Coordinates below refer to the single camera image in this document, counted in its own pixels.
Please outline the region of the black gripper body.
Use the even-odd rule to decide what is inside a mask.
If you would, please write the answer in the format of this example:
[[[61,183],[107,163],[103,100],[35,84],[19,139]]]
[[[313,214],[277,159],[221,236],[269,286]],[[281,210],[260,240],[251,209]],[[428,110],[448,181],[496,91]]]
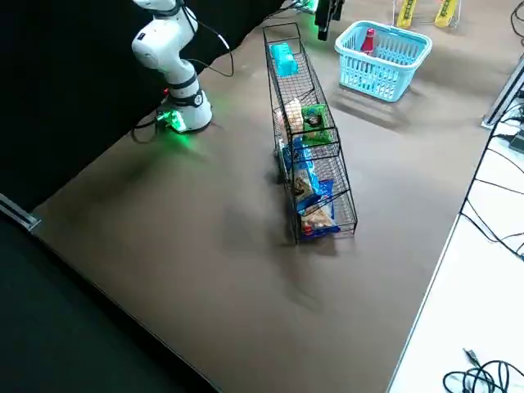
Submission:
[[[345,0],[318,0],[315,11],[316,23],[328,23],[331,20],[340,20]]]

